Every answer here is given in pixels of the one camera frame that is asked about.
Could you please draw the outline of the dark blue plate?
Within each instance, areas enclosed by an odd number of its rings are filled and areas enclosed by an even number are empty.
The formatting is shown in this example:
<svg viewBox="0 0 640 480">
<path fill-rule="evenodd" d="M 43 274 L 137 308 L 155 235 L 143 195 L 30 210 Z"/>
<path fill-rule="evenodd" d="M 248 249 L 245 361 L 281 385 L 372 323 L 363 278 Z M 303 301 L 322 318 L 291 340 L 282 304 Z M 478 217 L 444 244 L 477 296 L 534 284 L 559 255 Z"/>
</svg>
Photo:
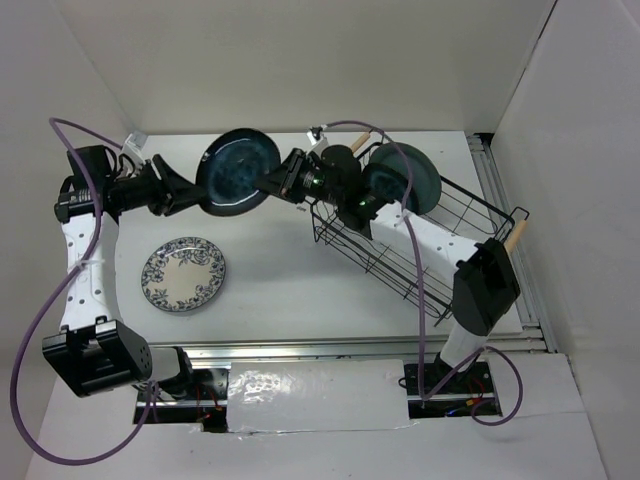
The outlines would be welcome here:
<svg viewBox="0 0 640 480">
<path fill-rule="evenodd" d="M 365 196 L 388 201 L 401 201 L 407 189 L 407 180 L 396 170 L 370 163 L 364 167 Z"/>
<path fill-rule="evenodd" d="M 255 181 L 280 164 L 280 151 L 265 133 L 238 128 L 222 134 L 207 147 L 196 171 L 196 184 L 206 192 L 201 209 L 218 217 L 253 210 L 268 197 Z"/>
</svg>

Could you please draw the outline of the large grey-blue plate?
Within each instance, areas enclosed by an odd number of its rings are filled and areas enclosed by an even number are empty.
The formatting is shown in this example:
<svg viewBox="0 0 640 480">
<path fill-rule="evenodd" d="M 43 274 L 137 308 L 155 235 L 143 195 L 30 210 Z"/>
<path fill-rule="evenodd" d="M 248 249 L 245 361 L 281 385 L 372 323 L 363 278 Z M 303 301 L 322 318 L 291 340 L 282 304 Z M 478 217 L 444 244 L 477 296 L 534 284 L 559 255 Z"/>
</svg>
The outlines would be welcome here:
<svg viewBox="0 0 640 480">
<path fill-rule="evenodd" d="M 414 146 L 397 143 L 394 147 L 390 143 L 379 146 L 370 156 L 369 164 L 380 164 L 389 167 L 404 178 L 406 184 L 409 173 L 403 156 L 408 160 L 412 173 L 412 193 L 406 208 L 417 215 L 431 212 L 439 203 L 442 193 L 442 181 L 438 170 L 429 157 Z M 393 196 L 401 201 L 406 190 L 403 185 Z"/>
</svg>

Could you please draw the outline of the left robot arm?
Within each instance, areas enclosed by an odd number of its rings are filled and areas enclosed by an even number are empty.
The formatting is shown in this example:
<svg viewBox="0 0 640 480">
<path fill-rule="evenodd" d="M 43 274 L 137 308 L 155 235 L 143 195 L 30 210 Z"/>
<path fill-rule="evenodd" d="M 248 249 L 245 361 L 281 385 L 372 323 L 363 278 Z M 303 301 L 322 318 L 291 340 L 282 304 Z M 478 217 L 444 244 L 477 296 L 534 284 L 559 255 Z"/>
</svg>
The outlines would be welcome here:
<svg viewBox="0 0 640 480">
<path fill-rule="evenodd" d="M 197 205 L 203 188 L 156 155 L 121 172 L 104 145 L 68 152 L 72 173 L 54 214 L 67 244 L 67 296 L 57 334 L 42 341 L 44 358 L 78 397 L 156 382 L 176 399 L 196 390 L 197 374 L 180 347 L 152 348 L 125 325 L 117 300 L 115 254 L 122 213 L 146 208 L 171 216 Z"/>
</svg>

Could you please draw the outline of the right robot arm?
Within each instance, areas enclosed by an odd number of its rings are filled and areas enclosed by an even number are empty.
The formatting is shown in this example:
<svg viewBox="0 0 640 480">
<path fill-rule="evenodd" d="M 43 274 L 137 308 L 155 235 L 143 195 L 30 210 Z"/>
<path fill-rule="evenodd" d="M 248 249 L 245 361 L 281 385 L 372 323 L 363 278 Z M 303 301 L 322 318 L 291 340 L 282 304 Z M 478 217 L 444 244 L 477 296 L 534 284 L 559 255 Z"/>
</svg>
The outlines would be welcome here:
<svg viewBox="0 0 640 480">
<path fill-rule="evenodd" d="M 374 190 L 364 170 L 344 145 L 320 154 L 294 149 L 254 185 L 290 203 L 308 197 L 330 203 L 349 229 L 413 256 L 418 269 L 429 267 L 449 281 L 455 323 L 439 354 L 436 379 L 444 390 L 460 391 L 471 379 L 473 355 L 521 293 L 508 250 L 495 238 L 480 243 L 420 217 Z"/>
</svg>

